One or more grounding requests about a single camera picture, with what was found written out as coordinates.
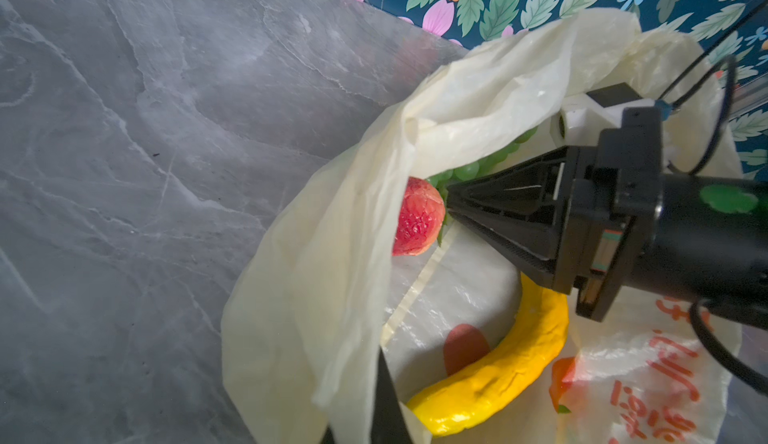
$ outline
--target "black cable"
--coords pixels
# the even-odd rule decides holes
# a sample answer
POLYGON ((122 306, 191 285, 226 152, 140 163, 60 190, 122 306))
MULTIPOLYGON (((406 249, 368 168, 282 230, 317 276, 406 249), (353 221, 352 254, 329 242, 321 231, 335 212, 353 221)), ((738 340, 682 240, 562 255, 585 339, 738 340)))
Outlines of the black cable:
POLYGON ((728 352, 725 346, 717 340, 714 334, 706 328, 706 324, 701 320, 699 307, 706 307, 708 304, 710 304, 709 300, 699 299, 690 305, 690 309, 688 310, 690 325, 694 328, 696 337, 699 338, 704 349, 706 349, 721 366, 725 367, 731 374, 744 381, 747 386, 768 396, 768 377, 754 371, 751 367, 736 359, 734 355, 728 352))
POLYGON ((667 86, 667 89, 666 89, 666 90, 664 90, 664 92, 661 94, 661 96, 659 96, 659 99, 660 99, 660 100, 663 100, 663 99, 664 99, 664 97, 665 97, 667 94, 669 94, 669 92, 670 92, 672 89, 674 89, 674 87, 675 87, 675 86, 677 86, 678 84, 680 84, 680 81, 682 81, 682 80, 683 80, 683 78, 684 78, 685 76, 688 76, 688 73, 690 73, 690 71, 691 71, 691 70, 692 70, 694 67, 696 67, 696 65, 697 65, 698 63, 701 63, 701 61, 703 61, 703 60, 704 60, 704 58, 705 58, 705 57, 707 57, 707 56, 708 56, 708 55, 709 55, 709 54, 710 54, 710 53, 711 53, 711 52, 712 52, 712 51, 713 51, 713 50, 714 50, 714 49, 715 49, 717 46, 720 46, 720 45, 721 45, 721 44, 722 44, 722 43, 725 41, 725 39, 726 39, 728 36, 730 36, 730 35, 731 35, 731 33, 733 33, 735 30, 739 29, 740 27, 742 27, 742 25, 744 25, 744 23, 745 23, 745 22, 747 22, 747 21, 749 21, 750 19, 752 19, 752 17, 754 17, 754 16, 755 16, 755 15, 756 15, 758 12, 760 12, 760 10, 762 10, 762 9, 763 9, 765 6, 767 6, 767 5, 768 5, 768 0, 762 0, 762 1, 760 2, 760 4, 758 4, 757 6, 755 6, 755 7, 754 7, 754 8, 753 8, 753 9, 752 9, 752 10, 751 10, 749 13, 745 14, 745 15, 744 15, 744 17, 742 17, 740 20, 738 20, 737 22, 735 22, 735 24, 734 24, 733 26, 731 26, 730 28, 728 28, 728 29, 725 31, 725 33, 721 34, 721 36, 720 36, 719 38, 717 38, 717 40, 716 40, 714 43, 712 43, 712 44, 710 45, 710 47, 706 48, 706 50, 705 50, 705 51, 704 51, 702 54, 700 54, 700 55, 699 55, 699 57, 697 57, 697 58, 694 60, 694 62, 693 62, 693 63, 691 63, 690 65, 688 65, 688 67, 686 67, 686 68, 685 68, 685 70, 684 70, 682 73, 680 73, 680 75, 679 75, 679 76, 677 76, 677 78, 675 79, 675 81, 673 81, 673 82, 672 82, 672 84, 670 84, 670 85, 668 85, 668 86, 667 86))
POLYGON ((709 161, 712 159, 712 156, 717 150, 717 146, 720 144, 720 139, 723 137, 726 123, 728 123, 728 116, 730 115, 731 105, 734 103, 734 91, 736 90, 736 57, 733 54, 725 56, 722 60, 718 61, 717 64, 712 66, 710 70, 705 73, 704 77, 702 77, 698 83, 694 84, 686 94, 683 94, 677 101, 672 104, 674 109, 679 109, 683 103, 685 103, 694 93, 696 93, 696 91, 699 90, 699 88, 704 84, 704 81, 706 81, 709 76, 711 76, 719 69, 719 65, 721 65, 723 62, 726 63, 725 94, 723 95, 723 103, 720 105, 720 115, 717 116, 717 122, 715 123, 715 127, 712 130, 710 142, 706 145, 704 154, 701 156, 701 159, 699 159, 699 161, 696 163, 696 166, 694 166, 692 170, 688 172, 681 171, 670 162, 667 168, 671 171, 685 173, 692 176, 699 174, 699 172, 704 169, 707 163, 709 163, 709 161))

